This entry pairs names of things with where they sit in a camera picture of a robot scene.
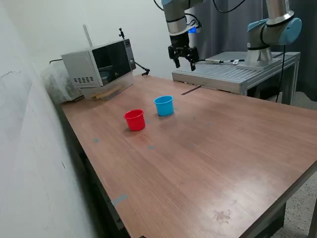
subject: blue tape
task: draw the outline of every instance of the blue tape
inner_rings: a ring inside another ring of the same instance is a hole
[[[115,200],[113,200],[111,202],[115,206],[115,205],[117,205],[118,203],[122,202],[123,200],[125,200],[127,198],[128,198],[128,196],[126,194],[124,194],[124,195],[121,195],[120,197],[117,197]]]

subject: black cable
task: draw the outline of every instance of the black cable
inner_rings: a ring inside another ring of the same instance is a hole
[[[63,60],[63,59],[53,59],[53,60],[50,61],[50,64],[51,64],[52,62],[61,61],[61,60]]]
[[[193,25],[195,25],[195,24],[196,24],[196,20],[195,20],[195,19],[193,19],[193,20],[191,20],[191,21],[190,21],[190,23],[189,23],[189,24],[187,24],[187,25],[188,25],[188,26],[190,26],[190,25],[191,25],[191,26],[193,26]]]
[[[154,1],[155,5],[158,6],[159,9],[161,9],[162,11],[164,11],[164,9],[161,8],[161,6],[157,3],[157,1],[155,1],[155,0],[153,0],[153,1]]]
[[[161,11],[164,11],[164,9],[157,3],[156,0],[153,0],[153,1],[154,1],[155,5],[156,5]],[[200,20],[198,20],[198,18],[197,18],[195,15],[190,14],[190,13],[185,13],[185,16],[192,16],[193,18],[195,18],[196,21],[198,22],[198,28],[203,26],[203,25],[201,24]]]
[[[214,7],[216,8],[216,10],[218,11],[218,12],[220,12],[220,13],[228,13],[228,12],[231,12],[231,11],[234,11],[235,9],[237,9],[242,3],[244,3],[245,2],[245,0],[242,0],[238,5],[236,5],[234,8],[232,8],[231,10],[228,10],[228,11],[221,11],[221,10],[219,10],[219,8],[217,7],[217,5],[216,5],[216,3],[215,3],[215,1],[214,0],[212,0],[213,1],[213,4],[214,4]]]
[[[281,77],[279,79],[279,86],[278,86],[278,92],[277,92],[277,96],[276,96],[276,100],[275,102],[277,103],[278,100],[278,96],[279,96],[279,92],[281,90],[281,86],[282,86],[282,79],[283,79],[283,74],[284,74],[284,62],[285,62],[285,45],[283,46],[283,63],[282,63],[282,72],[281,72]]]
[[[141,69],[145,70],[145,72],[142,73],[142,76],[144,76],[144,75],[149,75],[150,70],[149,70],[148,68],[144,68],[142,65],[140,65],[139,63],[136,63],[135,61],[134,61],[134,63],[135,63],[138,67],[140,67]]]
[[[198,27],[197,27],[197,28],[203,26],[203,25],[201,24],[200,20],[198,20],[198,18],[197,18],[195,15],[190,14],[190,13],[185,13],[185,16],[192,16],[193,18],[195,18],[195,20],[198,22]]]

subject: metal grate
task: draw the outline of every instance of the metal grate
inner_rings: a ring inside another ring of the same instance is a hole
[[[74,78],[75,83],[93,83],[93,77],[84,77],[84,78]]]

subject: power cable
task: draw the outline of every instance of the power cable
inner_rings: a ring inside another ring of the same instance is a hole
[[[214,4],[214,7],[216,8],[216,10],[220,13],[228,13],[228,12],[231,12],[231,11],[234,11],[235,9],[237,9],[242,3],[245,2],[245,0],[242,0],[238,5],[236,5],[234,8],[232,8],[231,10],[228,10],[228,11],[221,11],[219,10],[219,8],[217,7],[216,3],[214,0],[212,0],[213,4]]]

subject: gray curtain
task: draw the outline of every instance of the gray curtain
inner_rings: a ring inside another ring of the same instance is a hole
[[[221,10],[235,7],[241,0],[215,0]],[[303,21],[299,39],[286,47],[289,52],[301,52],[297,91],[304,92],[317,101],[317,0],[289,0],[290,8]],[[265,0],[246,0],[230,13],[216,11],[212,0],[191,10],[203,24],[201,32],[194,38],[201,59],[224,51],[247,50],[247,26],[249,23],[267,18]]]

